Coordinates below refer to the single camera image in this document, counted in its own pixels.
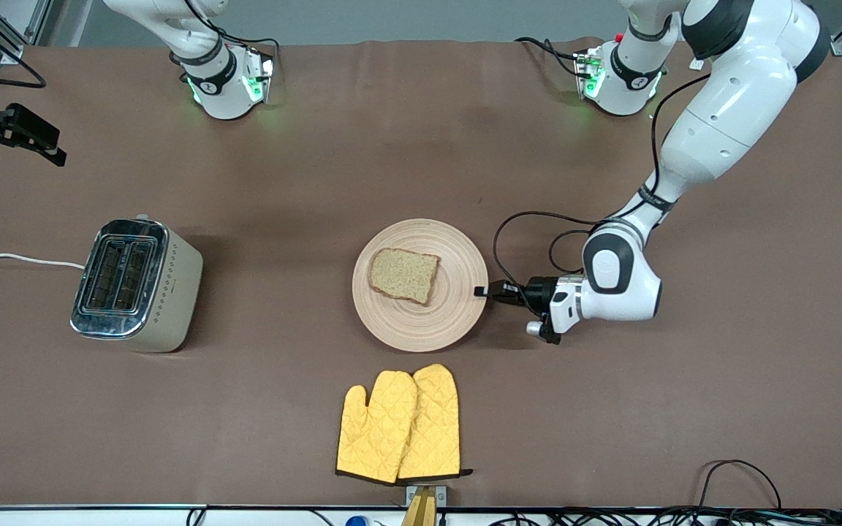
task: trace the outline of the green led light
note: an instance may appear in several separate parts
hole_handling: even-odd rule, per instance
[[[253,102],[262,100],[262,84],[258,80],[255,80],[254,77],[253,79],[248,79],[243,75],[243,85],[249,93],[249,99]]]
[[[600,66],[596,70],[596,74],[593,75],[591,79],[587,79],[587,89],[585,90],[585,94],[593,99],[599,93],[599,86],[602,86],[602,81],[604,80],[606,80],[606,76],[604,74],[604,69]]]
[[[648,92],[648,98],[649,99],[651,99],[651,97],[655,96],[655,92],[658,89],[658,81],[659,80],[661,80],[661,73],[658,73],[655,76],[655,80],[652,80],[652,89],[651,89],[651,91]]]
[[[187,77],[187,86],[190,86],[190,91],[194,94],[194,102],[202,104],[200,102],[200,96],[197,94],[197,88],[194,87],[194,83],[190,80],[190,77]]]

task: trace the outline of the brown table surface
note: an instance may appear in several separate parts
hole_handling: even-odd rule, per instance
[[[206,261],[183,350],[144,356],[70,329],[77,270],[0,260],[0,503],[400,502],[334,476],[344,392],[441,362],[476,470],[449,483],[454,505],[692,503],[706,462],[741,457],[785,506],[842,506],[842,59],[655,233],[657,319],[548,346],[524,309],[491,305],[451,349],[410,355],[355,313],[364,244],[430,217],[487,254],[519,210],[601,217],[651,170],[654,104],[604,115],[519,44],[283,54],[283,106],[236,122],[202,113],[160,47],[30,49],[47,89],[0,87],[68,153],[57,169],[0,148],[0,251],[83,262],[104,223],[147,213]],[[672,54],[663,94],[689,59]],[[501,254],[519,279],[555,275],[565,227],[522,219]],[[725,468],[708,503],[768,506],[757,480]]]

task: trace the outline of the bread slice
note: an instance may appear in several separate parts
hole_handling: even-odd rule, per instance
[[[440,256],[384,248],[372,256],[368,284],[373,290],[396,300],[427,305],[440,261]]]

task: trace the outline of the blue object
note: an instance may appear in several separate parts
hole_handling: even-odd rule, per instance
[[[368,520],[368,517],[357,515],[355,517],[349,517],[346,520],[346,526],[370,526],[370,520]]]

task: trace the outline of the oven mitt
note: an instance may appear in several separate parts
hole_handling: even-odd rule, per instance
[[[337,475],[394,484],[416,405],[414,380],[400,370],[379,373],[371,399],[365,387],[350,387],[340,423]]]
[[[398,485],[456,479],[460,469],[460,424],[457,385],[447,367],[434,364],[414,373],[418,398],[408,451],[398,469]]]

